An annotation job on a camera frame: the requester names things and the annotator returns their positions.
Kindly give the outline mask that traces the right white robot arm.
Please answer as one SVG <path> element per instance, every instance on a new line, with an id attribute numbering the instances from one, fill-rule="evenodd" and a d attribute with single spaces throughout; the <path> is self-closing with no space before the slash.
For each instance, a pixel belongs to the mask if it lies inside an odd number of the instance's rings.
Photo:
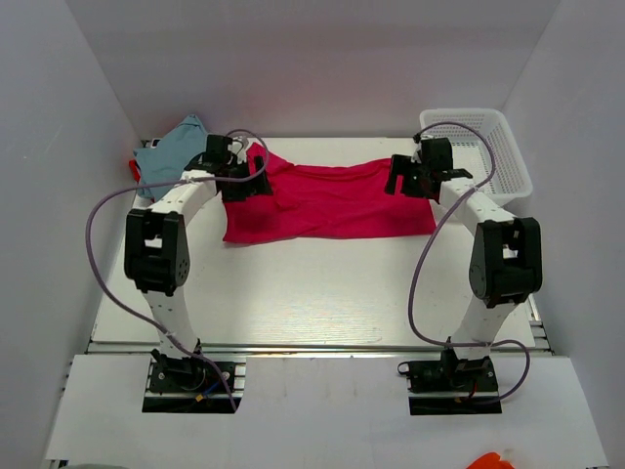
<path id="1" fill-rule="evenodd" d="M 473 382 L 513 310 L 542 285 L 539 223 L 518 218 L 481 190 L 475 176 L 456 168 L 446 138 L 423 138 L 413 156 L 395 154 L 385 193 L 435 201 L 474 237 L 468 278 L 473 297 L 458 329 L 441 345 L 456 356 L 440 366 L 441 379 L 461 390 Z"/>

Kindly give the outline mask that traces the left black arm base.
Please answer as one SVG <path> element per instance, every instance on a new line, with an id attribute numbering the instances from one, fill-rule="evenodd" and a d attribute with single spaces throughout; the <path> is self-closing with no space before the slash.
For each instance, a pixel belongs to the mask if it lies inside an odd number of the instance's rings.
<path id="1" fill-rule="evenodd" d="M 207 363 L 190 372 L 150 363 L 142 413 L 234 414 L 223 380 Z"/>

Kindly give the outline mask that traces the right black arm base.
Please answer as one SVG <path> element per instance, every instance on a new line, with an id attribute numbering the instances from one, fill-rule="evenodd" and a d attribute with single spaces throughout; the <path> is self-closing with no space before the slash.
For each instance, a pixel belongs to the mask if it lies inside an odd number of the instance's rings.
<path id="1" fill-rule="evenodd" d="M 407 380 L 411 416 L 501 414 L 499 386 L 492 361 L 458 370 L 443 359 L 401 362 L 397 373 Z"/>

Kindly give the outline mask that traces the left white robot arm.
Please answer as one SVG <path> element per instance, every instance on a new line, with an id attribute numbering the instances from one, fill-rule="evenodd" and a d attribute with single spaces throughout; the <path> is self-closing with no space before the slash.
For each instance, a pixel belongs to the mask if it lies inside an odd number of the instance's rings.
<path id="1" fill-rule="evenodd" d="M 200 387 L 206 365 L 194 358 L 201 341 L 188 314 L 184 285 L 190 273 L 187 227 L 218 195 L 228 202 L 272 194 L 266 170 L 271 158 L 260 142 L 257 156 L 245 155 L 248 132 L 210 135 L 205 150 L 185 165 L 179 181 L 144 209 L 126 218 L 124 274 L 143 294 L 159 334 L 159 355 L 177 360 L 173 378 L 184 389 Z"/>

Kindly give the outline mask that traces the magenta red t shirt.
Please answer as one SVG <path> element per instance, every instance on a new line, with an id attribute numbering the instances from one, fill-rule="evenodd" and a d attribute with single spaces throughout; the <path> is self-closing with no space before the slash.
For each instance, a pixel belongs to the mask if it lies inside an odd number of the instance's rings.
<path id="1" fill-rule="evenodd" d="M 272 194 L 226 202 L 223 242 L 431 235 L 436 221 L 428 200 L 385 193 L 390 169 L 388 158 L 328 167 L 294 164 L 272 153 Z"/>

